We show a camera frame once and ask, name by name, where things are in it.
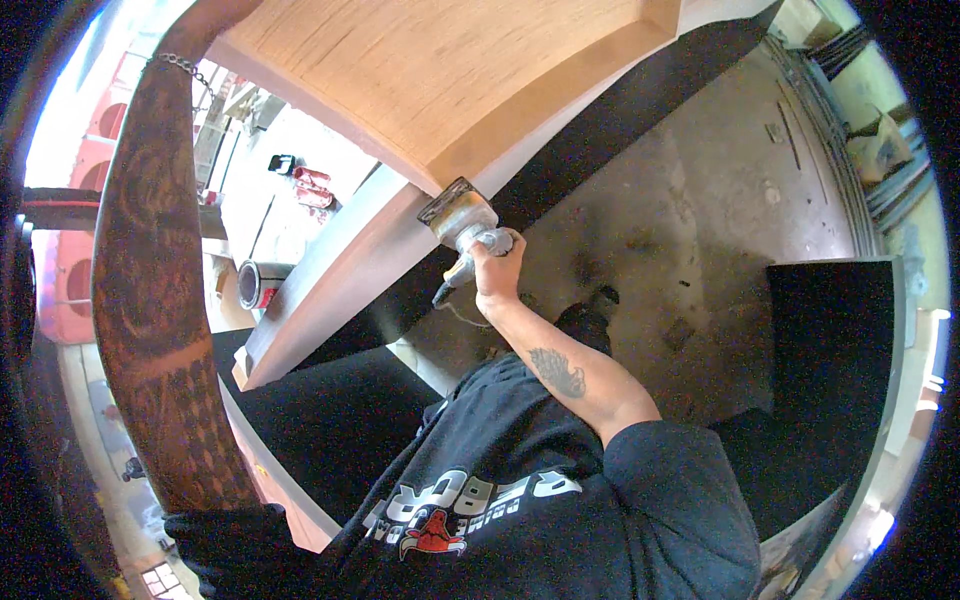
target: forearm tattoo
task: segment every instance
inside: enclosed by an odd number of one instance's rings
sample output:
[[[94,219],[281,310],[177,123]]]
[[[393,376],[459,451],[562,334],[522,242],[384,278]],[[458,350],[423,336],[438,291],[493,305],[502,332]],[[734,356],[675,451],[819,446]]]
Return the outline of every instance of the forearm tattoo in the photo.
[[[543,381],[562,395],[580,398],[587,393],[584,370],[575,367],[573,372],[570,372],[569,361],[563,354],[551,348],[533,348],[530,350],[530,360]]]
[[[190,76],[148,66],[101,200],[93,322],[107,381],[164,510],[259,504],[204,312]]]

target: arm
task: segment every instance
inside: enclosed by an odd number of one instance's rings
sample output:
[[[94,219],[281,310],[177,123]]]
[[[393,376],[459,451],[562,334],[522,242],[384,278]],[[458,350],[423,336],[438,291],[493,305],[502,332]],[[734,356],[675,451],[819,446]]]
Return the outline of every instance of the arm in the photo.
[[[612,358],[584,346],[524,306],[516,294],[526,242],[515,231],[514,249],[490,256],[482,244],[476,263],[477,307],[540,383],[587,422],[604,448],[623,428],[659,420],[657,405],[640,383]]]
[[[262,0],[199,0],[156,52],[196,63]],[[190,75],[153,61],[124,122],[94,242],[107,381],[162,508],[259,506],[220,398],[204,312]]]

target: man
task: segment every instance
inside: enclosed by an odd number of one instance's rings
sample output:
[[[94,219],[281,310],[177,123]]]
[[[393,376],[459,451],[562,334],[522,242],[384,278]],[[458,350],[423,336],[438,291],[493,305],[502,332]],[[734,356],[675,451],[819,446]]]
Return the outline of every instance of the man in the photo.
[[[198,0],[157,51],[195,62],[258,4]],[[660,420],[610,357],[613,288],[556,326],[519,301],[526,243],[515,231],[506,256],[471,249],[477,307],[514,352],[426,409],[323,553],[297,548],[282,508],[258,506],[238,466],[211,383],[209,331],[192,316],[198,280],[172,268],[197,259],[199,234],[186,218],[189,106],[177,95],[189,78],[170,65],[148,65],[118,143],[97,230],[94,319],[117,404],[136,416],[131,436],[170,513],[167,533],[207,598],[751,594],[756,531],[718,438]],[[151,300],[159,291],[163,306]],[[139,425],[158,420],[159,432]]]

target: hand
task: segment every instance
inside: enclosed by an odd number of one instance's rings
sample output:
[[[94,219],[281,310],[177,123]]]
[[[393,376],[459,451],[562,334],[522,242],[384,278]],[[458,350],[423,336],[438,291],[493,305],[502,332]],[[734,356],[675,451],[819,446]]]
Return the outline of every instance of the hand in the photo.
[[[513,229],[507,229],[507,232],[514,238],[514,247],[506,256],[491,256],[480,242],[475,242],[469,249],[476,269],[477,308],[484,315],[499,304],[518,300],[516,284],[520,279],[520,265],[527,242]]]
[[[218,36],[244,20],[263,4],[263,0],[197,0],[184,16]]]
[[[197,0],[177,19],[156,47],[196,64],[218,35],[244,20],[263,0]]]

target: stained floor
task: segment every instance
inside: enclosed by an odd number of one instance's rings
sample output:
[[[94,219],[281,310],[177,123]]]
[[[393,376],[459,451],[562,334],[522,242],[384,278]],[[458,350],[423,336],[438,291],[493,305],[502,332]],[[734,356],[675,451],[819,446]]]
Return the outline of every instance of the stained floor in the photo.
[[[780,77],[758,47],[523,232],[520,291],[544,318],[599,283],[620,292],[613,357],[665,419],[769,408],[764,268],[853,256],[823,150]],[[482,323],[472,295],[452,303]],[[397,354],[445,392],[505,347],[495,331],[435,311]]]

